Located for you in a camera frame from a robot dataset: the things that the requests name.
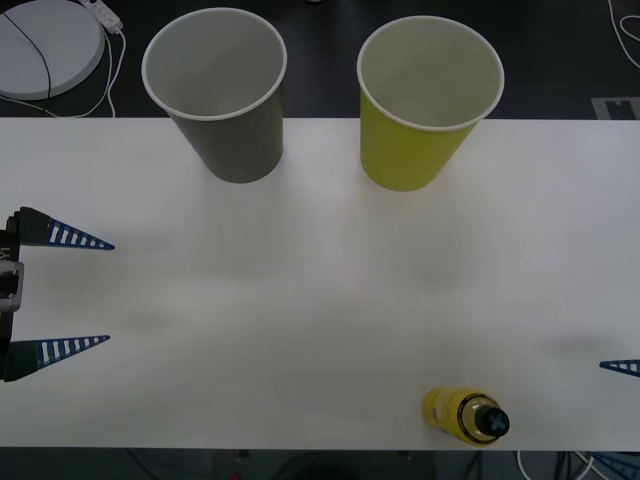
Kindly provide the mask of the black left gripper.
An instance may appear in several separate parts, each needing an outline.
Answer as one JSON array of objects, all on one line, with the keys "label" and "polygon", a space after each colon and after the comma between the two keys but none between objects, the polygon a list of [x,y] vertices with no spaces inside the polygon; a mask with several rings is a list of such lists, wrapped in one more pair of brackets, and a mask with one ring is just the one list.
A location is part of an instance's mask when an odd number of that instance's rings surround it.
[{"label": "black left gripper", "polygon": [[11,342],[14,313],[21,307],[20,244],[114,250],[115,246],[30,207],[21,207],[1,231],[1,380],[8,383],[100,345],[109,335]]}]

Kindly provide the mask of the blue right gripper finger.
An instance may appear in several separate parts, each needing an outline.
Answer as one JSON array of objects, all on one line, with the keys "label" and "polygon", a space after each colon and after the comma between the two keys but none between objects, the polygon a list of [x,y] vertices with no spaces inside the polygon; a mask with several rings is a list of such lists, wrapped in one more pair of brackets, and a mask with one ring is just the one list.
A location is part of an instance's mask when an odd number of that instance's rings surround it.
[{"label": "blue right gripper finger", "polygon": [[595,460],[618,479],[639,480],[639,454],[634,452],[594,452]]},{"label": "blue right gripper finger", "polygon": [[639,359],[601,361],[599,367],[629,376],[640,376]]}]

